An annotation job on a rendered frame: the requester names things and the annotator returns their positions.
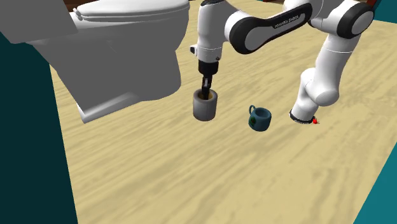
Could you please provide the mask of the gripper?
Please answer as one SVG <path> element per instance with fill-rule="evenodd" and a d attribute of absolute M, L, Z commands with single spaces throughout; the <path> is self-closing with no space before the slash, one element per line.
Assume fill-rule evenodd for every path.
<path fill-rule="evenodd" d="M 212 83 L 212 76 L 218 72 L 219 62 L 204 62 L 199 60 L 198 61 L 198 71 L 200 74 L 203 75 L 202 78 L 202 98 L 208 99 L 211 83 Z"/>

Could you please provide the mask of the grey cylindrical cup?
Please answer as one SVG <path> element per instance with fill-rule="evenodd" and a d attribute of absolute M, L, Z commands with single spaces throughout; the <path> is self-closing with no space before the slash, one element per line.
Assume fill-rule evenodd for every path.
<path fill-rule="evenodd" d="M 218 94 L 210 90 L 208 100 L 203 99 L 202 90 L 193 93 L 193 116 L 200 121 L 207 122 L 216 116 Z"/>

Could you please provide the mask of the dark blue mug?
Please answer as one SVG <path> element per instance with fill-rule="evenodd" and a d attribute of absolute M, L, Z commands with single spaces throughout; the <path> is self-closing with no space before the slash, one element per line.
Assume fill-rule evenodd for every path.
<path fill-rule="evenodd" d="M 272 114 L 266 108 L 256 108 L 254 105 L 249 107 L 249 126 L 258 132 L 266 131 L 271 123 Z"/>

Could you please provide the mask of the white toilet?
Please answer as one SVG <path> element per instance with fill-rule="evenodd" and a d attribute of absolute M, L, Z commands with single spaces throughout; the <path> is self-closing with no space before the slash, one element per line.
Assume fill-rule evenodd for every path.
<path fill-rule="evenodd" d="M 0 32 L 56 70 L 83 122 L 176 92 L 189 0 L 0 0 Z"/>

